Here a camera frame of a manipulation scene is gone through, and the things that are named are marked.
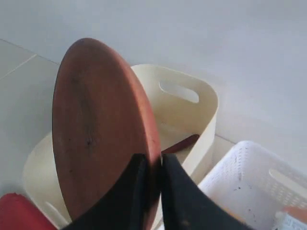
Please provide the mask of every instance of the red item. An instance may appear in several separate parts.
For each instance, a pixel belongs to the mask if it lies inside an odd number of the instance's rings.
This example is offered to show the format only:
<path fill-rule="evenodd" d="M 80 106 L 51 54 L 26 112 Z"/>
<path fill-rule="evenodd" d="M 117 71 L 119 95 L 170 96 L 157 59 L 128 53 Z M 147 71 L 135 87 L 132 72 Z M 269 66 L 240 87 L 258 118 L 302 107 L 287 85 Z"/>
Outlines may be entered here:
<path fill-rule="evenodd" d="M 0 198 L 0 230 L 56 230 L 24 196 L 16 193 Z"/>

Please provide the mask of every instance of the wooden cutting board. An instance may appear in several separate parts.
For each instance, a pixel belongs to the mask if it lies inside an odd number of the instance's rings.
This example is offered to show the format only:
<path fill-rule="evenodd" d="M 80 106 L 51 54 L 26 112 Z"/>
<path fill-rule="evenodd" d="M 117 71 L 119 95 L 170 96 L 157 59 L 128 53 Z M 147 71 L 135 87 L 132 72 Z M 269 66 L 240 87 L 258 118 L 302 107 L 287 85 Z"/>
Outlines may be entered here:
<path fill-rule="evenodd" d="M 133 154 L 146 154 L 151 171 L 145 222 L 150 228 L 159 197 L 159 136 L 141 83 L 116 51 L 91 38 L 68 49 L 54 90 L 52 139 L 72 220 L 106 194 Z"/>

